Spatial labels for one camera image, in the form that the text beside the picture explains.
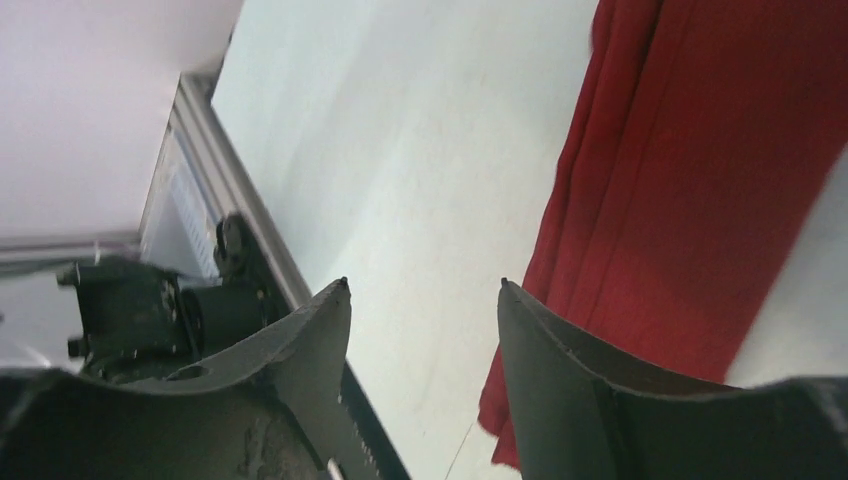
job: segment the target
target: white surface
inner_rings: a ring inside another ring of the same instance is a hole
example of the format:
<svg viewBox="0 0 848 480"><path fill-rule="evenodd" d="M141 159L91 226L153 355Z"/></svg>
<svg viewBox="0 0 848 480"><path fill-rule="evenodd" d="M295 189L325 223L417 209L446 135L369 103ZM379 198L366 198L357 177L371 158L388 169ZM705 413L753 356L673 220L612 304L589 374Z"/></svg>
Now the white surface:
<svg viewBox="0 0 848 480"><path fill-rule="evenodd" d="M82 335L76 290L59 288L55 273L0 279L0 312L0 367L79 371L67 346Z"/></svg>
<svg viewBox="0 0 848 480"><path fill-rule="evenodd" d="M241 1L0 1L0 237L138 229L180 71Z"/></svg>
<svg viewBox="0 0 848 480"><path fill-rule="evenodd" d="M848 149L728 372L753 386L790 375L848 375Z"/></svg>
<svg viewBox="0 0 848 480"><path fill-rule="evenodd" d="M309 286L350 278L349 358L414 478L445 478L476 418L594 8L250 0L236 27L213 105ZM451 478L515 478L476 433Z"/></svg>

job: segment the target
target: metal rail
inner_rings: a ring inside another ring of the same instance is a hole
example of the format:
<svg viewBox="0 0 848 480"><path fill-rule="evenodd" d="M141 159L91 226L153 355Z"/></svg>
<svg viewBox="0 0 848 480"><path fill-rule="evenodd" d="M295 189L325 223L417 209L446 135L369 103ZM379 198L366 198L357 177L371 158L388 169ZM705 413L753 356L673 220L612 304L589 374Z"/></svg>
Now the metal rail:
<svg viewBox="0 0 848 480"><path fill-rule="evenodd" d="M312 293L203 94L202 79L180 78L171 122L192 139L194 151L188 152L187 161L213 214L220 219L241 213L256 233L289 305L297 309L307 303Z"/></svg>

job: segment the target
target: red cloth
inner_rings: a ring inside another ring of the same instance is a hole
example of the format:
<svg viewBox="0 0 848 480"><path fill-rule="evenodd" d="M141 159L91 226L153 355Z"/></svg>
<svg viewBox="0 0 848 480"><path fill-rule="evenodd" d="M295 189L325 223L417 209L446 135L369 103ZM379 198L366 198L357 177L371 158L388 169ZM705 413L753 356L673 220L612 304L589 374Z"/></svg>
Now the red cloth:
<svg viewBox="0 0 848 480"><path fill-rule="evenodd" d="M524 288L721 381L848 141L848 2L601 0ZM480 424L518 467L495 354Z"/></svg>

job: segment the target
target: red curtain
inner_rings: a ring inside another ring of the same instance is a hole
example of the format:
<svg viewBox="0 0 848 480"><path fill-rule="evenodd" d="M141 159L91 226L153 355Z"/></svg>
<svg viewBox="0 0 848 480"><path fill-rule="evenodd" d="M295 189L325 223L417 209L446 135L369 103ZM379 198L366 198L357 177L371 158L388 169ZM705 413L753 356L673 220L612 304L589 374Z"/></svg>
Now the red curtain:
<svg viewBox="0 0 848 480"><path fill-rule="evenodd" d="M848 141L845 0L601 0L524 288L721 381ZM495 354L480 424L518 467Z"/></svg>

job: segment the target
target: white wall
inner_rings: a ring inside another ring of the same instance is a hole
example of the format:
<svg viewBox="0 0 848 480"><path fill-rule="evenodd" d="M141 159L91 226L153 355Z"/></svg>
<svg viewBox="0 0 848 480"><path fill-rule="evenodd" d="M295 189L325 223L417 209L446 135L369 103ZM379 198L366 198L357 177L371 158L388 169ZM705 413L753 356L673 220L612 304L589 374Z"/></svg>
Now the white wall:
<svg viewBox="0 0 848 480"><path fill-rule="evenodd" d="M0 1L0 238L138 229L179 73L241 3Z"/></svg>
<svg viewBox="0 0 848 480"><path fill-rule="evenodd" d="M593 0L249 0L213 105L414 478L514 478L475 429L589 59Z"/></svg>

